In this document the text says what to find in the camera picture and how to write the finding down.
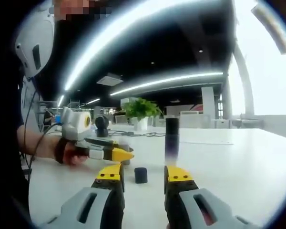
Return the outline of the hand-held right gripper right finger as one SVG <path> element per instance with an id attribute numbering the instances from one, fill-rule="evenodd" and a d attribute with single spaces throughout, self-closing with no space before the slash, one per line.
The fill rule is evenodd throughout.
<path id="1" fill-rule="evenodd" d="M 177 166 L 164 167 L 164 208 L 171 229 L 252 229 L 253 224 L 235 216 L 228 204 Z"/>

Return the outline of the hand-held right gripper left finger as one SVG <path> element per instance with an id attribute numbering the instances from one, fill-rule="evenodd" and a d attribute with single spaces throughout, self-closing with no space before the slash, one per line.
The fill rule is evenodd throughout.
<path id="1" fill-rule="evenodd" d="M 104 167 L 90 187 L 68 199 L 43 229 L 120 229 L 124 200 L 123 165 Z"/>

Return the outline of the person's left hand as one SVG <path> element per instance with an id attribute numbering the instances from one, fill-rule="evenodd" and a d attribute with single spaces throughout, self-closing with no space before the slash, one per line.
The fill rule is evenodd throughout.
<path id="1" fill-rule="evenodd" d="M 80 148 L 68 142 L 64 149 L 63 163 L 68 166 L 78 166 L 84 163 L 89 157 L 84 155 Z"/>

